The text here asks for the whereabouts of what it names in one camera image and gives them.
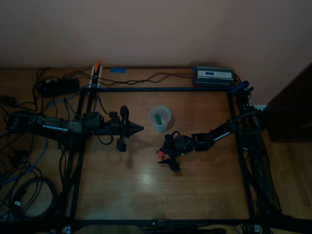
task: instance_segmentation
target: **blue tape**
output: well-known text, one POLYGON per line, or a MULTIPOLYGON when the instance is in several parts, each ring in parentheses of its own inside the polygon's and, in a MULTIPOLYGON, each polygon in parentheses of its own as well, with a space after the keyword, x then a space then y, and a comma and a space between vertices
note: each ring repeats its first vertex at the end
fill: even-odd
POLYGON ((118 73, 126 73, 126 69, 123 67, 118 68, 118 73))
POLYGON ((110 69, 110 72, 112 72, 112 73, 117 73, 117 72, 118 72, 118 68, 117 68, 117 67, 112 67, 112 68, 110 69))

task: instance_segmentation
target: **dark wooden cabinet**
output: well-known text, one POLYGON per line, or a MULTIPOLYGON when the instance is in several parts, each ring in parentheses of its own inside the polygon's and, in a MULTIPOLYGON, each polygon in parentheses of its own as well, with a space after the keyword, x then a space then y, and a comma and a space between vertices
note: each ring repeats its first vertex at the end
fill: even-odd
POLYGON ((312 63, 264 109, 271 141, 312 140, 312 63))

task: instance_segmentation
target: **power supply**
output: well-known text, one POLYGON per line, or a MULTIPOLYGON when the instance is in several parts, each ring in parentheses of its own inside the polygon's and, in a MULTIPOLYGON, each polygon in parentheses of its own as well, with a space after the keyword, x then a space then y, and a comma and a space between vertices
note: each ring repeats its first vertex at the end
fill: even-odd
POLYGON ((234 83, 232 68, 197 67, 194 86, 227 87, 234 83))

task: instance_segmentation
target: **red tag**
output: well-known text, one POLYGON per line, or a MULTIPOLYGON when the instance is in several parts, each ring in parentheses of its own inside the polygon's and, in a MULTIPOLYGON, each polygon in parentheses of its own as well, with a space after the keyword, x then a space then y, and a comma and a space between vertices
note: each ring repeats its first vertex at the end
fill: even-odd
POLYGON ((157 157, 160 159, 160 160, 164 160, 163 158, 164 158, 164 152, 162 152, 161 150, 158 150, 157 151, 157 157))

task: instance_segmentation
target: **wooden floor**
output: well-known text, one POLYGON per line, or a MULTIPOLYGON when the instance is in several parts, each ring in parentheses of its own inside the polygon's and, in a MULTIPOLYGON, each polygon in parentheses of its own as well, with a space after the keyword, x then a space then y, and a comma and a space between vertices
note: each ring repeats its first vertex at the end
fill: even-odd
MULTIPOLYGON (((73 70, 52 70, 47 75, 61 76, 70 71, 73 70)), ((14 96, 20 102, 30 100, 35 73, 35 70, 0 71, 0 93, 14 96)), ((129 76, 142 79, 153 73, 155 70, 147 69, 143 72, 130 70, 127 75, 105 71, 104 75, 124 80, 129 76)), ((157 87, 190 85, 188 79, 170 78, 157 84, 157 87)), ((148 83, 138 86, 155 87, 148 83)), ((119 111, 121 105, 127 105, 130 121, 145 129, 126 139, 125 153, 117 151, 116 141, 110 146, 101 145, 96 138, 88 141, 77 219, 248 218, 234 136, 222 139, 208 152, 182 156, 178 159, 181 172, 173 173, 166 166, 157 164, 156 151, 162 146, 165 133, 154 133, 147 118, 149 109, 163 104, 173 115, 166 133, 175 130, 185 135, 208 132, 230 117, 224 93, 105 93, 100 96, 107 111, 119 111)), ((76 108, 78 99, 73 99, 70 103, 76 108)), ((49 108, 46 114, 54 116, 54 107, 49 108)), ((58 104, 58 117, 66 117, 62 103, 58 104)), ((263 138, 283 213, 297 218, 312 218, 312 144, 270 143, 266 132, 263 133, 263 138)), ((19 143, 19 147, 28 143, 27 136, 19 143)), ((43 147, 44 138, 37 137, 33 160, 43 147)), ((59 156, 57 144, 50 140, 48 150, 39 163, 43 175, 53 181, 58 191, 61 190, 59 156)), ((48 192, 42 194, 35 206, 40 207, 45 200, 49 200, 48 192)), ((229 233, 234 233, 232 227, 227 229, 229 233)), ((85 227, 79 233, 142 231, 132 227, 85 227)))
MULTIPOLYGON (((262 137, 269 152, 271 173, 282 212, 295 218, 312 219, 312 143, 270 142, 266 131, 262 133, 262 137)), ((212 225, 208 228, 224 228, 229 234, 236 233, 233 227, 212 225)), ((275 229, 272 231, 274 234, 292 233, 275 229)), ((90 226, 78 233, 140 234, 142 231, 137 227, 90 226)))

